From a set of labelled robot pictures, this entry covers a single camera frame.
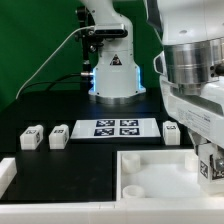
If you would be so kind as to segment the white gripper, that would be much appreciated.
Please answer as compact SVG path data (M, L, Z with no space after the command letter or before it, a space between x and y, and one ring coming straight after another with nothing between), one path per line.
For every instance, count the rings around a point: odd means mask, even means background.
M165 76L160 87L168 115L189 128L196 154L207 140L224 147L224 77L203 85L199 96L179 93ZM224 158L215 159L213 176L224 178Z

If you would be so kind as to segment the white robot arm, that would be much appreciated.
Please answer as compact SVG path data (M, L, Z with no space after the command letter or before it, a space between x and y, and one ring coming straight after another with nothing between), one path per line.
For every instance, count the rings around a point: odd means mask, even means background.
M224 175L224 0L144 0L162 31L161 86L169 115L201 141L200 161Z

